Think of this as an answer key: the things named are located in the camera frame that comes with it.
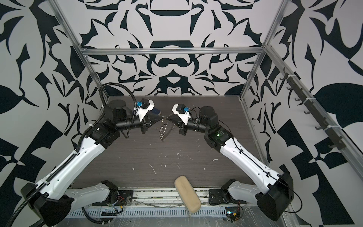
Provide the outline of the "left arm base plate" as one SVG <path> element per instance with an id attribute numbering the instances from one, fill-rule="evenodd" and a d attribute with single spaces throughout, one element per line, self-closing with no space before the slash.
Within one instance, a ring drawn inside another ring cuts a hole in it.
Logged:
<path id="1" fill-rule="evenodd" d="M 132 201 L 132 190 L 112 190 L 107 198 L 102 202 L 93 203 L 92 206 L 106 206 L 113 204 L 114 206 L 123 206 Z"/>

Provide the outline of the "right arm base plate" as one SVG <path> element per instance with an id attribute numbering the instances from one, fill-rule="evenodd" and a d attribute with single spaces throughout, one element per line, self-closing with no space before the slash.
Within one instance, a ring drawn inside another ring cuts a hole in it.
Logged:
<path id="1" fill-rule="evenodd" d="M 231 197 L 227 190 L 223 189 L 209 189 L 209 201 L 211 206 L 221 204 L 234 204 L 235 200 Z"/>

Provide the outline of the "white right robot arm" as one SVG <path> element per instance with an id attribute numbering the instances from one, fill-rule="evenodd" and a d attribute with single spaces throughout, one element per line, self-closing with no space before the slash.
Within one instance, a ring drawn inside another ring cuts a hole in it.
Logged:
<path id="1" fill-rule="evenodd" d="M 254 182 L 254 185 L 229 181 L 225 184 L 227 194 L 234 200 L 257 204 L 271 220 L 277 221 L 294 199 L 294 183 L 288 173 L 279 174 L 253 156 L 233 136 L 221 121 L 213 107 L 204 106 L 194 119 L 191 110 L 184 104 L 175 104 L 168 121 L 180 129 L 203 133 L 206 143 L 234 162 Z"/>

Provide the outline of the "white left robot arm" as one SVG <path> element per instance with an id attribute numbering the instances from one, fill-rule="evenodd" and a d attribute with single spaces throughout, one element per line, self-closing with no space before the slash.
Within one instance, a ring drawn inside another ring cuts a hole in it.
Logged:
<path id="1" fill-rule="evenodd" d="M 46 177 L 36 184 L 26 184 L 21 193 L 26 204 L 40 218 L 41 224 L 54 226 L 73 210 L 98 202 L 117 202 L 118 188 L 108 180 L 73 191 L 69 189 L 77 176 L 103 153 L 124 131 L 148 128 L 161 120 L 154 109 L 154 102 L 142 99 L 134 108 L 136 115 L 126 107 L 123 100 L 113 100 L 104 106 L 100 119 L 81 136 L 76 149 Z"/>

